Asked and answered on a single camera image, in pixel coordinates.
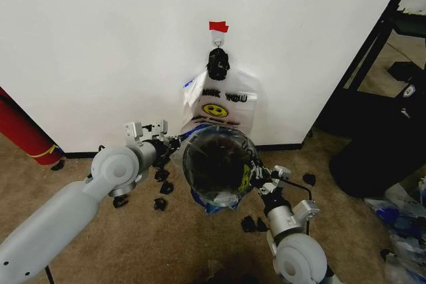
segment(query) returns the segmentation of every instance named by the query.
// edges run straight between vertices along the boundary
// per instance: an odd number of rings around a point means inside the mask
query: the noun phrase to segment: plastic bag
[[[259,87],[257,78],[236,69],[228,70],[223,80],[210,78],[207,71],[201,73],[184,85],[182,133],[210,123],[249,134]]]
[[[388,284],[426,284],[426,278],[404,268],[392,254],[386,256],[385,274]]]
[[[236,209],[260,164],[253,142],[239,130],[202,124],[183,136],[172,161],[182,169],[195,201],[207,213]]]

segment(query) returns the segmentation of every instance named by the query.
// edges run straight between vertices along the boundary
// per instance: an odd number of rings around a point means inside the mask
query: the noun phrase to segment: metal bracket
[[[294,216],[300,221],[300,223],[305,224],[315,215],[319,214],[320,209],[314,201],[303,200],[298,205],[293,208]]]

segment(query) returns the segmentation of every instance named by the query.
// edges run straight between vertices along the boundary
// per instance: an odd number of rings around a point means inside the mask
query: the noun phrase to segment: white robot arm
[[[142,125],[125,124],[126,147],[101,150],[90,178],[66,185],[7,237],[0,245],[0,284],[36,276],[92,221],[104,197],[128,193],[167,155],[167,123],[148,127],[153,140],[141,142]]]
[[[302,233],[308,229],[308,221],[320,212],[316,203],[303,200],[291,208],[282,197],[285,184],[293,184],[290,182],[291,172],[283,166],[275,166],[266,179],[259,179],[260,176],[262,174],[257,174],[258,178],[252,183],[258,187],[265,204],[264,213],[270,226],[267,240],[274,256],[276,274],[286,283],[339,283],[336,278],[332,279],[332,275],[329,279],[325,276],[327,258],[321,245]]]

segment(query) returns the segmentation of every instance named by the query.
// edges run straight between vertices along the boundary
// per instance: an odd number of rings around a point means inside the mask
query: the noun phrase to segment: beige carpet
[[[316,130],[302,150],[262,152],[262,159],[267,166],[287,166],[297,182],[307,172],[317,176],[313,195],[321,213],[312,222],[311,235],[339,278],[345,283],[384,283],[379,251],[389,247],[387,232],[361,200],[340,191],[327,168],[330,156],[346,142]],[[65,184],[84,179],[90,163],[67,160],[62,170],[52,172],[0,136],[0,241]],[[229,283],[248,273],[260,283],[280,283],[265,233],[244,233],[240,225],[248,214],[263,217],[257,194],[246,196],[237,211],[206,215],[184,178],[172,165],[168,169],[175,191],[164,196],[166,211],[152,208],[160,195],[160,184],[152,176],[123,208],[116,210],[105,199],[92,224],[52,262],[57,284],[192,283],[208,275],[209,260],[225,267]],[[291,187],[285,194],[294,205],[306,196]],[[47,283],[47,278],[41,273],[29,283]]]

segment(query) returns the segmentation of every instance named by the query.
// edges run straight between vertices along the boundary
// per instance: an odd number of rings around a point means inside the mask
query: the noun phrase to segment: yellow smiley face
[[[202,106],[202,110],[210,116],[217,116],[218,118],[224,118],[228,115],[228,111],[223,106],[217,104],[205,104]]]

